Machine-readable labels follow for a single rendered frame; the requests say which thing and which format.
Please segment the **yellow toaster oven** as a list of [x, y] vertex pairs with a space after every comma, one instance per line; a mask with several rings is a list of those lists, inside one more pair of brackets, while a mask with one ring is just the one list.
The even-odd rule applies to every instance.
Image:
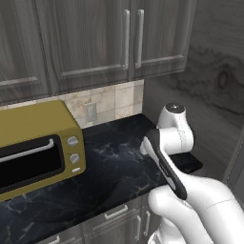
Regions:
[[[67, 140], [76, 136], [78, 144]], [[0, 111], [0, 158], [46, 146], [51, 149], [0, 163], [0, 202], [78, 175], [86, 169], [81, 128], [61, 100]], [[73, 153], [80, 160], [70, 162]]]

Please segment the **grey wooden drawer front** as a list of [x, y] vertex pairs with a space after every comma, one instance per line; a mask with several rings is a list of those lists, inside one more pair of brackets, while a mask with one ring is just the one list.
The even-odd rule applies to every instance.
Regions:
[[73, 226], [59, 234], [55, 234], [47, 239], [41, 240], [37, 244], [48, 244], [57, 236], [60, 236], [59, 244], [84, 244], [82, 229], [80, 225]]
[[[110, 209], [100, 215], [97, 215], [93, 218], [90, 218], [89, 220], [86, 220], [82, 223], [82, 230], [83, 234], [91, 234], [97, 230], [99, 230], [102, 227], [105, 227], [108, 224], [111, 224], [117, 220], [121, 220], [123, 217], [126, 217], [130, 214], [135, 213], [141, 208], [141, 202], [142, 198], [137, 197], [133, 200], [130, 200], [129, 202], [123, 203], [113, 209]], [[117, 212], [124, 208], [124, 205], [128, 206], [128, 210], [125, 213], [122, 213], [121, 215], [114, 217], [110, 220], [106, 220], [104, 214], [112, 214], [114, 212]]]

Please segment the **grey wooden tall side panel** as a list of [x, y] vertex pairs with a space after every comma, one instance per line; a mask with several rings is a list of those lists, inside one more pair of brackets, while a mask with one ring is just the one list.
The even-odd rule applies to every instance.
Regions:
[[152, 122], [170, 102], [186, 108], [204, 174], [221, 180], [244, 126], [244, 0], [198, 0], [186, 69], [144, 83]]

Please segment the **white wall outlet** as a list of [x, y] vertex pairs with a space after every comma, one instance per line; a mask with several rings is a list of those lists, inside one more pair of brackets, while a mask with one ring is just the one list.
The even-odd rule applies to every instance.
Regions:
[[93, 122], [97, 119], [96, 103], [88, 103], [84, 105], [84, 114], [86, 122]]

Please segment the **grey wooden wall cupboard door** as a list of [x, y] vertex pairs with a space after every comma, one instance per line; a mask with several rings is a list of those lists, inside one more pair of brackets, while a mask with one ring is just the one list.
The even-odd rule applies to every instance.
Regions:
[[53, 94], [128, 79], [124, 10], [131, 0], [35, 0]]
[[0, 0], [0, 105], [51, 96], [34, 0]]
[[[197, 0], [132, 0], [131, 80], [146, 79], [186, 68]], [[141, 68], [137, 56], [138, 10], [144, 10]]]

